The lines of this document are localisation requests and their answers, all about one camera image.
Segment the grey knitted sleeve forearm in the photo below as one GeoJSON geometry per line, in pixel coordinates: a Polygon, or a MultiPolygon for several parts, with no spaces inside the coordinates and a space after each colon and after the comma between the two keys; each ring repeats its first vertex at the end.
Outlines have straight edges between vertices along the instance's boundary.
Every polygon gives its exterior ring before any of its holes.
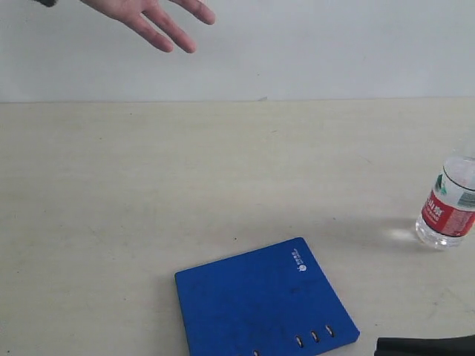
{"type": "Polygon", "coordinates": [[[57,4],[58,1],[57,0],[35,0],[35,2],[38,2],[45,7],[53,7],[57,4]]]}

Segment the person's bare open hand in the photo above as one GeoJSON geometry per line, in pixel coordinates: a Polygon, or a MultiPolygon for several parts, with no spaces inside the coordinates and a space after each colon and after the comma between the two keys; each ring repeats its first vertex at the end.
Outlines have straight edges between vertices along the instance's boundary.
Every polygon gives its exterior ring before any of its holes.
{"type": "Polygon", "coordinates": [[[170,53],[174,46],[186,53],[194,53],[197,50],[195,41],[158,1],[96,0],[83,3],[122,23],[159,51],[170,53]]]}

